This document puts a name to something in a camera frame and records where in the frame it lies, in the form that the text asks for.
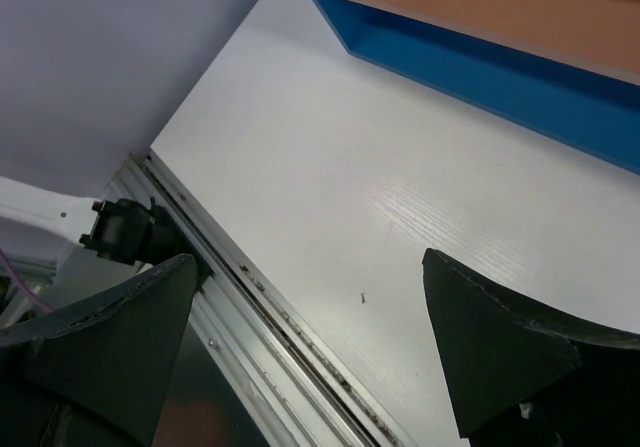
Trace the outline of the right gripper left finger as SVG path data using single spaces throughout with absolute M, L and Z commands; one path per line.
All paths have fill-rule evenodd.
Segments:
M 2 445 L 151 445 L 197 280 L 181 254 L 2 329 Z

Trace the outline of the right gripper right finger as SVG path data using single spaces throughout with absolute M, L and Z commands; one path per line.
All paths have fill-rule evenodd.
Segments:
M 455 422 L 472 446 L 636 446 L 639 336 L 426 250 L 423 285 Z

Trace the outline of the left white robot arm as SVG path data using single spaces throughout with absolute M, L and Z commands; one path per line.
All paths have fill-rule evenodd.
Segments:
M 76 197 L 6 177 L 1 179 L 1 217 L 127 265 L 156 265 L 184 247 L 181 232 L 156 203 Z

